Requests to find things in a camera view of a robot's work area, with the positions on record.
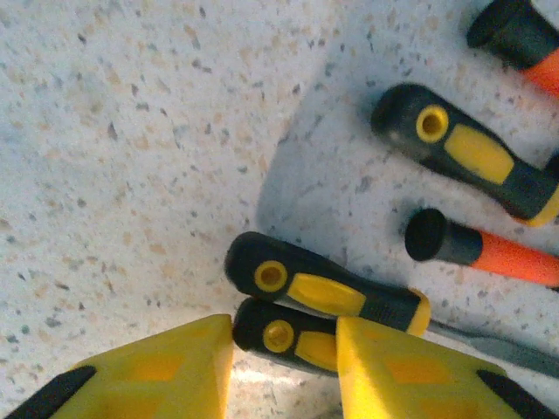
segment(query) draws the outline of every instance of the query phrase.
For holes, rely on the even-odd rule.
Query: yellow circular end cap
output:
[[[279,291],[287,282],[287,269],[280,262],[267,260],[254,272],[254,282],[262,291]]]
[[[274,320],[264,329],[264,346],[276,354],[285,352],[293,344],[295,332],[284,320]]]
[[[439,105],[429,105],[419,114],[416,130],[422,141],[434,144],[448,131],[448,113]]]

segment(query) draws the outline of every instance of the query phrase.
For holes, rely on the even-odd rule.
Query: screwdriver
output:
[[[519,221],[541,226],[559,214],[559,179],[517,157],[493,132],[424,86],[389,89],[373,131],[423,166],[468,183]]]
[[[254,231],[235,238],[225,257],[225,274],[240,292],[259,299],[248,299],[239,308],[233,339],[241,349],[279,363],[332,374],[333,338],[324,334],[335,335],[332,317],[357,316],[417,336],[429,326],[428,330],[484,354],[559,378],[559,360],[550,355],[434,320],[430,323],[429,300],[420,292],[377,284],[316,253]],[[300,344],[304,332],[312,331],[322,334]]]
[[[422,209],[410,220],[405,231],[405,249],[417,262],[443,260],[545,286],[559,286],[559,258],[455,223],[434,208]]]
[[[529,0],[494,0],[475,19],[466,39],[468,46],[502,57],[559,97],[559,31]]]

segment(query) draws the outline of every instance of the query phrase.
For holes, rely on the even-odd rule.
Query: yellow plastic object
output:
[[[353,288],[329,278],[297,273],[287,295],[316,311],[340,315],[358,315],[366,297]]]
[[[448,113],[439,105],[429,105],[416,120],[418,137],[429,144],[440,141],[448,130]]]
[[[422,336],[431,321],[431,303],[427,296],[421,291],[413,288],[411,288],[410,291],[420,297],[421,301],[419,302],[418,309],[411,318],[410,325],[406,332],[414,336]]]
[[[268,350],[281,354],[293,344],[295,331],[285,320],[274,320],[264,329],[262,340]]]
[[[497,185],[502,185],[513,171],[514,160],[504,147],[466,125],[454,127],[445,150],[460,166]]]
[[[337,371],[335,336],[322,332],[300,334],[295,355],[328,371]]]
[[[530,227],[542,227],[544,224],[553,220],[556,216],[559,216],[559,187],[551,196],[548,203],[546,203],[545,207],[543,207],[540,214],[524,223]]]
[[[287,282],[286,267],[275,260],[267,260],[254,272],[254,283],[265,292],[279,291]]]
[[[355,317],[337,322],[344,419],[519,419],[478,378],[496,365]]]
[[[232,353],[231,317],[216,314],[96,355],[52,419],[223,419]]]

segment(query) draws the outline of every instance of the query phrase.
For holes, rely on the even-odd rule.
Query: speckled floor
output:
[[[0,1],[0,414],[89,355],[234,313],[222,263],[245,230],[556,353],[556,293],[414,264],[401,230],[435,205],[558,253],[559,226],[521,227],[367,123],[385,89],[421,82],[547,161],[559,102],[466,48],[483,3]],[[554,0],[538,4],[559,24]],[[556,381],[505,367],[559,409]],[[237,351],[229,417],[340,418],[337,382]]]

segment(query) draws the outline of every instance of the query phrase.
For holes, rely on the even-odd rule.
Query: floor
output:
[[[559,24],[554,0],[537,3]],[[401,233],[436,206],[559,253],[559,226],[522,227],[369,130],[380,94],[415,81],[545,164],[559,102],[466,47],[483,5],[0,1],[0,415],[92,354],[235,313],[243,296],[222,264],[245,230],[416,287],[436,319],[556,354],[555,292],[414,264]],[[502,365],[559,410],[556,381]],[[235,353],[229,417],[335,419],[340,400],[335,379]]]

